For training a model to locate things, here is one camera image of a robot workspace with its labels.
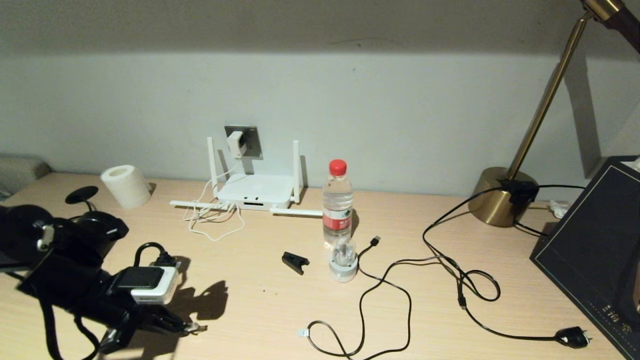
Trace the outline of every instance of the desk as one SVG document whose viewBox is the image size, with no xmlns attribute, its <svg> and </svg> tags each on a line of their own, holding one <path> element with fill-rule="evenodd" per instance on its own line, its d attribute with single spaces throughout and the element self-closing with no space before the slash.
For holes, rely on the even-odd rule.
<svg viewBox="0 0 640 360">
<path fill-rule="evenodd" d="M 99 359 L 331 359 L 298 337 L 312 320 L 324 320 L 339 333 L 347 350 L 360 340 L 358 299 L 374 284 L 362 274 L 348 283 L 331 278 L 323 249 L 321 222 L 316 218 L 280 217 L 262 211 L 244 211 L 247 226 L 239 233 L 211 242 L 189 233 L 183 209 L 170 200 L 194 199 L 204 183 L 152 179 L 151 200 L 136 209 L 119 208 L 97 176 L 49 174 L 8 199 L 3 206 L 37 204 L 57 217 L 85 211 L 82 204 L 67 205 L 65 196 L 86 185 L 100 192 L 92 199 L 99 210 L 121 218 L 130 232 L 116 243 L 103 268 L 112 274 L 131 266 L 136 249 L 157 241 L 172 255 L 189 258 L 185 283 L 172 309 L 189 314 L 209 326 L 199 336 L 173 338 L 139 332 L 130 349 Z M 393 261 L 430 255 L 420 236 L 424 228 L 462 198 L 401 193 L 356 192 L 354 208 L 359 225 L 354 239 L 358 249 L 380 236 L 380 244 L 362 260 L 372 274 L 382 274 Z M 300 208 L 317 209 L 319 189 L 307 189 Z M 530 209 L 522 222 L 541 229 L 553 221 L 543 209 Z M 202 224 L 212 235 L 239 226 L 232 218 L 220 224 Z M 518 341 L 492 335 L 474 324 L 456 300 L 454 279 L 441 266 L 397 266 L 390 276 L 413 298 L 412 341 L 407 350 L 379 359 L 617 359 L 622 356 L 591 322 L 529 260 L 536 238 L 517 229 L 491 227 L 471 214 L 456 217 L 429 232 L 430 241 L 465 270 L 481 269 L 500 282 L 502 297 L 483 302 L 466 291 L 472 313 L 487 326 L 508 334 L 552 336 L 561 328 L 581 326 L 593 338 L 589 347 L 574 350 L 555 342 Z M 300 276 L 281 262 L 284 251 L 309 258 Z M 141 263 L 157 256 L 143 253 Z M 48 359 L 42 314 L 35 299 L 12 291 L 17 281 L 0 276 L 0 358 Z M 481 291 L 493 287 L 479 281 Z M 381 286 L 364 300 L 366 343 L 356 359 L 387 348 L 401 347 L 406 339 L 407 299 L 403 293 Z M 201 321 L 200 318 L 212 320 Z M 85 321 L 98 338 L 104 327 Z M 61 353 L 80 359 L 91 345 L 79 334 L 72 317 L 56 309 Z M 314 327 L 313 337 L 329 350 L 339 351 L 329 331 Z"/>
</svg>

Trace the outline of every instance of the black clip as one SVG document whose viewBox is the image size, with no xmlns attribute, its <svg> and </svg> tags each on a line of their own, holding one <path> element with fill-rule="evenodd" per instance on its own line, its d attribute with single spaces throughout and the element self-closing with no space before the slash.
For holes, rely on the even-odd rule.
<svg viewBox="0 0 640 360">
<path fill-rule="evenodd" d="M 302 271 L 302 265 L 309 265 L 309 260 L 303 258 L 302 256 L 298 256 L 295 254 L 291 254 L 290 252 L 284 252 L 282 255 L 282 262 L 287 264 L 288 267 L 292 268 L 293 271 L 302 275 L 305 272 Z"/>
</svg>

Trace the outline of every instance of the black cable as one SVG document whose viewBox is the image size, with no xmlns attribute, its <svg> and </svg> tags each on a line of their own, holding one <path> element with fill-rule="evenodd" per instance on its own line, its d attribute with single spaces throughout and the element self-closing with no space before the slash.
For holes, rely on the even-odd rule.
<svg viewBox="0 0 640 360">
<path fill-rule="evenodd" d="M 89 331 L 89 329 L 84 326 L 84 324 L 82 323 L 82 316 L 75 315 L 74 322 L 76 323 L 76 327 L 78 328 L 78 330 L 80 330 L 80 332 L 82 332 L 83 335 L 87 339 L 89 339 L 89 341 L 91 341 L 91 344 L 93 345 L 93 352 L 83 359 L 91 360 L 98 354 L 98 350 L 100 350 L 100 341 L 91 331 Z"/>
<path fill-rule="evenodd" d="M 556 185 L 556 184 L 549 184 L 549 185 L 541 185 L 538 188 L 552 188 L 552 187 L 558 187 L 558 188 L 581 188 L 584 189 L 584 187 L 582 186 L 574 186 L 574 185 Z M 413 302 L 412 302 L 412 298 L 411 295 L 408 293 L 408 291 L 406 291 L 404 288 L 390 282 L 387 281 L 387 275 L 388 273 L 391 271 L 392 268 L 394 268 L 397 265 L 414 265 L 414 266 L 424 266 L 424 265 L 433 265 L 436 263 L 425 263 L 425 261 L 431 261 L 431 260 L 437 260 L 438 263 L 440 263 L 451 275 L 453 275 L 456 278 L 456 288 L 457 288 L 457 292 L 458 292 L 458 304 L 460 305 L 460 307 L 462 309 L 464 309 L 467 314 L 469 315 L 469 317 L 471 318 L 471 320 L 473 320 L 478 326 L 482 327 L 484 330 L 487 330 L 488 332 L 498 335 L 498 336 L 502 336 L 505 338 L 509 338 L 509 339 L 516 339 L 516 340 L 529 340 L 529 341 L 557 341 L 562 343 L 563 345 L 566 345 L 566 341 L 563 341 L 561 339 L 561 336 L 558 335 L 560 334 L 562 331 L 559 331 L 555 336 L 516 336 L 516 335 L 509 335 L 509 334 L 504 334 L 502 332 L 498 332 L 495 331 L 487 326 L 485 326 L 484 324 L 482 324 L 478 319 L 476 319 L 473 314 L 470 312 L 469 308 L 467 307 L 467 300 L 464 296 L 463 293 L 463 289 L 464 287 L 467 287 L 468 289 L 470 289 L 470 291 L 477 297 L 479 297 L 480 299 L 484 300 L 484 301 L 489 301 L 489 302 L 493 302 L 496 301 L 500 298 L 501 292 L 500 292 L 500 285 L 498 284 L 498 282 L 493 278 L 493 276 L 491 276 L 491 274 L 484 272 L 482 270 L 469 270 L 467 272 L 463 271 L 460 266 L 457 264 L 457 262 L 455 262 L 455 260 L 453 260 L 452 258 L 446 256 L 444 253 L 442 253 L 441 251 L 439 251 L 438 249 L 436 249 L 436 247 L 434 247 L 430 242 L 427 241 L 426 239 L 426 233 L 431 230 L 432 228 L 434 228 L 435 226 L 441 224 L 449 215 L 451 215 L 452 213 L 454 213 L 456 210 L 460 209 L 462 206 L 464 206 L 466 203 L 474 200 L 475 198 L 482 196 L 486 193 L 490 193 L 490 192 L 494 192 L 497 190 L 505 190 L 504 187 L 496 187 L 496 188 L 490 188 L 484 191 L 481 191 L 477 194 L 474 194 L 473 196 L 469 197 L 468 199 L 465 199 L 463 202 L 461 202 L 460 204 L 458 204 L 457 206 L 453 207 L 451 210 L 449 210 L 448 212 L 446 212 L 444 215 L 442 215 L 440 218 L 438 218 L 438 220 L 436 220 L 435 222 L 433 222 L 431 225 L 429 225 L 424 232 L 422 233 L 422 241 L 427 245 L 427 247 L 429 247 L 429 249 L 431 250 L 431 252 L 433 253 L 434 256 L 428 257 L 428 258 L 424 258 L 424 259 L 401 259 L 401 260 L 397 260 L 395 262 L 393 262 L 391 265 L 389 265 L 389 267 L 387 267 L 384 275 L 382 277 L 376 277 L 374 275 L 368 274 L 367 272 L 365 272 L 364 270 L 362 270 L 362 262 L 361 262 L 361 258 L 362 256 L 368 252 L 372 247 L 377 246 L 378 244 L 378 239 L 374 238 L 371 241 L 371 244 L 364 249 L 363 251 L 361 251 L 361 253 L 358 255 L 358 271 L 362 272 L 364 275 L 372 278 L 372 279 L 376 279 L 378 280 L 378 283 L 375 284 L 374 286 L 372 286 L 371 288 L 367 289 L 366 291 L 364 291 L 362 293 L 362 295 L 360 296 L 360 301 L 358 302 L 358 308 L 360 310 L 360 321 L 362 324 L 362 336 L 360 337 L 360 343 L 358 344 L 357 348 L 354 351 L 351 352 L 347 352 L 347 350 L 344 348 L 344 345 L 342 344 L 342 341 L 340 340 L 340 337 L 338 336 L 338 334 L 335 332 L 335 330 L 333 329 L 333 327 L 331 325 L 329 325 L 328 323 L 321 321 L 321 320 L 315 320 L 313 322 L 310 322 L 307 325 L 307 339 L 309 341 L 309 343 L 318 351 L 322 352 L 323 354 L 326 355 L 331 355 L 331 356 L 335 356 L 335 357 L 345 357 L 349 360 L 353 360 L 351 358 L 351 356 L 354 356 L 356 354 L 358 354 L 362 347 L 364 346 L 364 341 L 365 341 L 365 321 L 364 321 L 364 313 L 362 311 L 362 301 L 364 299 L 364 297 L 370 293 L 371 291 L 375 290 L 377 287 L 379 287 L 380 285 L 382 285 L 383 283 L 391 285 L 399 290 L 401 290 L 406 296 L 407 299 L 409 301 L 409 307 L 408 307 L 408 314 L 407 314 L 407 340 L 406 343 L 404 344 L 403 347 L 400 348 L 394 348 L 394 349 L 388 349 L 388 350 L 383 350 L 381 352 L 377 352 L 369 357 L 366 357 L 363 360 L 371 360 L 375 357 L 378 357 L 380 355 L 383 354 L 387 354 L 390 352 L 400 352 L 403 351 L 405 349 L 407 349 L 409 347 L 409 344 L 411 342 L 411 311 L 412 311 L 412 306 L 413 306 Z M 527 230 L 530 230 L 534 233 L 538 233 L 541 235 L 545 235 L 544 233 L 541 233 L 539 231 L 536 231 L 534 229 L 531 229 L 530 227 L 527 227 L 525 225 L 522 225 L 519 222 L 515 222 L 515 225 L 519 225 L 522 226 L 524 228 L 526 228 Z M 449 267 L 448 265 L 446 265 L 443 260 L 445 260 L 451 267 L 453 267 L 456 271 L 457 271 L 457 275 L 456 272 L 454 270 L 452 270 L 451 267 Z M 493 285 L 493 287 L 495 288 L 496 294 L 494 297 L 485 297 L 482 293 L 480 293 L 480 291 L 477 289 L 475 283 L 473 282 L 473 280 L 470 278 L 471 275 L 480 275 L 481 277 L 484 277 L 485 279 L 489 280 L 489 282 Z M 331 331 L 331 333 L 333 334 L 333 337 L 336 339 L 336 342 L 338 343 L 338 346 L 340 347 L 340 350 L 342 351 L 342 353 L 336 353 L 336 352 L 329 352 L 327 350 L 321 349 L 319 348 L 314 342 L 313 339 L 311 338 L 311 328 L 314 325 L 317 324 L 321 324 L 326 326 L 329 331 Z"/>
<path fill-rule="evenodd" d="M 528 231 L 530 231 L 530 232 L 532 232 L 532 233 L 538 234 L 538 235 L 540 235 L 540 236 L 549 236 L 548 234 L 545 234 L 545 233 L 543 233 L 542 231 L 535 230 L 535 229 L 533 229 L 532 227 L 528 227 L 528 226 L 526 226 L 526 225 L 522 224 L 521 222 L 519 222 L 519 221 L 517 221 L 517 220 L 515 220 L 515 219 L 513 220 L 513 226 L 517 226 L 517 227 L 519 226 L 519 227 L 521 227 L 522 229 L 526 229 L 526 230 L 528 230 Z"/>
<path fill-rule="evenodd" d="M 378 244 L 377 239 L 374 239 L 366 249 L 361 251 L 361 253 L 358 255 L 358 264 L 359 265 L 362 265 L 361 262 L 360 262 L 362 256 L 367 251 L 369 251 L 372 247 L 376 246 L 377 244 Z M 394 268 L 397 265 L 414 265 L 414 266 L 432 265 L 432 264 L 437 264 L 437 263 L 424 263 L 424 262 L 425 261 L 434 260 L 434 259 L 437 259 L 437 258 L 440 258 L 440 257 L 441 256 L 431 256 L 430 258 L 425 258 L 425 259 L 402 259 L 402 260 L 395 261 L 391 265 L 389 265 L 389 267 L 385 271 L 385 273 L 382 276 L 382 278 L 381 277 L 376 277 L 376 276 L 371 275 L 371 274 L 368 274 L 367 272 L 362 270 L 362 266 L 359 266 L 358 270 L 360 272 L 362 272 L 364 275 L 370 277 L 371 279 L 378 280 L 378 283 L 375 284 L 374 286 L 372 286 L 371 288 L 369 288 L 368 290 L 366 290 L 365 292 L 363 292 L 362 295 L 360 296 L 360 301 L 359 301 L 358 307 L 360 309 L 360 321 L 361 321 L 361 324 L 362 324 L 362 336 L 360 338 L 360 343 L 358 344 L 358 347 L 352 352 L 347 352 L 347 350 L 344 348 L 344 345 L 342 344 L 342 341 L 340 340 L 340 337 L 335 332 L 333 327 L 331 325 L 329 325 L 328 323 L 326 323 L 324 321 L 321 321 L 321 320 L 315 320 L 313 322 L 310 322 L 309 325 L 307 326 L 307 330 L 309 331 L 307 339 L 309 340 L 309 343 L 316 350 L 322 352 L 323 354 L 331 355 L 331 356 L 335 356 L 335 357 L 346 357 L 349 360 L 353 360 L 351 358 L 351 356 L 354 356 L 354 355 L 358 354 L 361 351 L 362 347 L 364 346 L 364 341 L 365 341 L 365 334 L 366 334 L 365 330 L 366 329 L 365 329 L 364 313 L 362 311 L 362 301 L 363 301 L 364 297 L 368 293 L 370 293 L 371 291 L 375 290 L 378 286 L 380 286 L 383 283 L 385 283 L 385 284 L 393 286 L 396 289 L 401 290 L 407 296 L 407 299 L 409 300 L 409 308 L 408 308 L 407 321 L 406 321 L 407 322 L 407 340 L 406 340 L 406 343 L 404 344 L 404 346 L 402 346 L 402 347 L 383 350 L 383 351 L 377 352 L 377 353 L 375 353 L 375 354 L 373 354 L 373 355 L 371 355 L 369 357 L 366 357 L 363 360 L 371 360 L 371 359 L 373 359 L 375 357 L 378 357 L 380 355 L 383 355 L 383 354 L 387 354 L 387 353 L 390 353 L 390 352 L 400 352 L 400 351 L 403 351 L 403 350 L 407 349 L 409 347 L 410 342 L 411 342 L 411 311 L 412 311 L 413 302 L 412 302 L 412 299 L 411 299 L 411 295 L 409 294 L 408 291 L 406 291 L 404 288 L 402 288 L 402 287 L 400 287 L 400 286 L 398 286 L 398 285 L 386 280 L 387 275 L 391 271 L 391 269 Z M 326 326 L 329 329 L 329 331 L 331 331 L 331 333 L 333 334 L 333 337 L 336 339 L 336 341 L 338 343 L 338 346 L 340 347 L 340 350 L 342 351 L 341 354 L 340 353 L 336 353 L 336 352 L 329 352 L 327 350 L 321 349 L 320 347 L 318 347 L 314 343 L 313 339 L 311 338 L 311 328 L 314 325 L 317 325 L 317 324 L 322 324 L 322 325 Z"/>
<path fill-rule="evenodd" d="M 549 188 L 549 187 L 569 187 L 569 188 L 578 188 L 578 186 L 573 186 L 573 185 L 542 185 L 540 186 L 545 187 L 545 188 Z M 488 192 L 492 192 L 492 191 L 496 191 L 496 190 L 503 190 L 503 188 L 492 188 L 489 190 L 485 190 L 483 192 L 477 193 L 473 196 L 471 196 L 470 198 L 464 200 L 463 202 L 461 202 L 460 204 L 458 204 L 456 207 L 454 207 L 453 209 L 451 209 L 450 211 L 448 211 L 445 215 L 441 216 L 438 220 L 436 220 L 435 222 L 433 222 L 433 224 L 429 225 L 424 232 L 422 233 L 422 241 L 427 245 L 427 247 L 431 250 L 431 252 L 436 255 L 436 256 L 441 256 L 441 258 L 438 258 L 438 261 L 440 262 L 440 264 L 453 276 L 455 276 L 456 278 L 456 282 L 457 282 L 457 288 L 458 288 L 458 304 L 460 305 L 460 307 L 462 309 L 464 309 L 467 314 L 469 315 L 469 317 L 471 318 L 471 320 L 473 320 L 476 324 L 478 324 L 478 326 L 482 327 L 484 330 L 487 330 L 488 332 L 498 335 L 498 336 L 502 336 L 505 338 L 509 338 L 509 339 L 517 339 L 517 340 L 532 340 L 532 341 L 558 341 L 558 337 L 554 336 L 554 337 L 548 337 L 548 336 L 515 336 L 515 335 L 509 335 L 509 334 L 504 334 L 502 332 L 498 332 L 495 331 L 487 326 L 485 326 L 484 324 L 482 324 L 478 319 L 476 319 L 472 313 L 470 312 L 469 308 L 467 307 L 467 300 L 464 296 L 464 286 L 468 287 L 471 289 L 471 292 L 479 297 L 482 300 L 485 301 L 496 301 L 500 298 L 500 286 L 498 284 L 498 282 L 487 272 L 481 271 L 481 270 L 470 270 L 468 272 L 463 271 L 460 266 L 458 266 L 458 264 L 451 258 L 447 257 L 446 255 L 444 255 L 443 252 L 439 251 L 438 249 L 436 249 L 436 247 L 434 247 L 430 242 L 427 241 L 426 239 L 426 234 L 429 230 L 431 230 L 432 228 L 434 228 L 435 226 L 437 226 L 438 224 L 441 224 L 443 219 L 445 219 L 447 216 L 449 216 L 451 213 L 453 213 L 454 211 L 456 211 L 457 209 L 459 209 L 460 207 L 462 207 L 464 204 L 470 202 L 471 200 L 475 199 L 476 197 L 484 194 L 484 193 L 488 193 Z M 442 259 L 445 259 L 451 266 L 453 266 L 453 268 L 455 268 L 458 271 L 458 276 L 456 276 L 456 274 L 453 272 L 453 270 L 451 270 L 451 268 L 449 268 L 447 265 L 445 265 L 442 262 Z M 493 298 L 486 298 L 484 295 L 482 295 L 476 288 L 473 280 L 469 277 L 469 275 L 472 274 L 477 274 L 477 275 L 481 275 L 485 278 L 487 278 L 491 284 L 494 286 L 495 290 L 496 290 L 496 296 L 494 296 Z"/>
<path fill-rule="evenodd" d="M 6 272 L 5 274 L 9 275 L 10 277 L 13 277 L 14 279 L 18 279 L 20 281 L 24 281 L 24 276 L 18 275 L 15 272 Z"/>
<path fill-rule="evenodd" d="M 164 247 L 158 243 L 150 242 L 143 244 L 136 250 L 136 257 L 133 261 L 133 266 L 140 266 L 140 256 L 142 255 L 143 250 L 148 247 L 155 247 L 156 249 L 160 250 L 160 253 L 164 252 Z"/>
<path fill-rule="evenodd" d="M 546 185 L 538 185 L 538 188 L 539 188 L 539 189 L 542 189 L 542 188 L 569 188 L 569 189 L 582 189 L 582 190 L 586 189 L 584 186 L 578 186 L 578 185 L 561 185 L 561 184 L 546 184 Z M 545 234 L 545 233 L 543 233 L 542 231 L 538 231 L 538 230 L 535 230 L 535 229 L 533 229 L 533 228 L 531 228 L 531 227 L 528 227 L 528 226 L 526 226 L 526 225 L 524 225 L 524 224 L 520 223 L 519 221 L 517 221 L 517 220 L 515 220 L 515 219 L 514 219 L 514 221 L 513 221 L 513 226 L 519 226 L 519 227 L 521 227 L 521 228 L 523 228 L 523 229 L 526 229 L 526 230 L 528 230 L 528 231 L 530 231 L 530 232 L 532 232 L 532 233 L 534 233 L 534 234 L 538 234 L 538 235 L 540 235 L 540 236 L 549 236 L 548 234 Z"/>
<path fill-rule="evenodd" d="M 40 309 L 42 309 L 45 335 L 47 338 L 47 350 L 49 351 L 49 355 L 53 360 L 63 360 L 62 356 L 60 355 L 60 349 L 58 348 L 58 337 L 56 335 L 56 317 L 53 313 L 53 306 L 47 299 L 45 299 L 45 295 L 43 293 L 38 294 L 35 287 L 33 287 L 33 291 L 38 297 L 38 300 L 40 302 Z M 82 324 L 82 319 L 79 315 L 76 315 L 74 321 L 80 332 L 82 332 L 87 337 L 87 339 L 91 341 L 91 344 L 93 344 L 93 352 L 83 359 L 91 360 L 96 356 L 96 354 L 98 354 L 100 342 L 94 334 L 92 334 L 86 327 L 84 327 L 84 325 Z"/>
</svg>

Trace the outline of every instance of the cable connector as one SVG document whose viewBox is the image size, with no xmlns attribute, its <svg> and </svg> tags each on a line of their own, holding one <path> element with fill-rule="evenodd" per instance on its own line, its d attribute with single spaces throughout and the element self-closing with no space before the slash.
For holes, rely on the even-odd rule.
<svg viewBox="0 0 640 360">
<path fill-rule="evenodd" d="M 511 194 L 509 201 L 512 204 L 528 204 L 534 201 L 540 189 L 538 184 L 532 181 L 505 179 L 500 180 L 500 184 Z"/>
<path fill-rule="evenodd" d="M 162 251 L 153 263 L 154 266 L 169 266 L 175 268 L 177 261 L 174 256 L 169 255 L 168 252 Z"/>
<path fill-rule="evenodd" d="M 586 331 L 582 330 L 579 326 L 558 330 L 555 338 L 557 342 L 570 348 L 587 347 L 591 341 L 591 339 L 586 336 Z"/>
<path fill-rule="evenodd" d="M 458 305 L 460 305 L 460 309 L 467 310 L 467 299 L 464 296 L 459 296 Z"/>
</svg>

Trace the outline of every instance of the toilet paper roll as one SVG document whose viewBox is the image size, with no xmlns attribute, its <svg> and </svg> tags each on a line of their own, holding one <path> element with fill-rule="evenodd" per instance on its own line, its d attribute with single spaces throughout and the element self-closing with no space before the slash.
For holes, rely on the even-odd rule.
<svg viewBox="0 0 640 360">
<path fill-rule="evenodd" d="M 137 208 L 151 198 L 151 185 L 140 170 L 132 165 L 108 168 L 100 179 L 125 209 Z"/>
</svg>

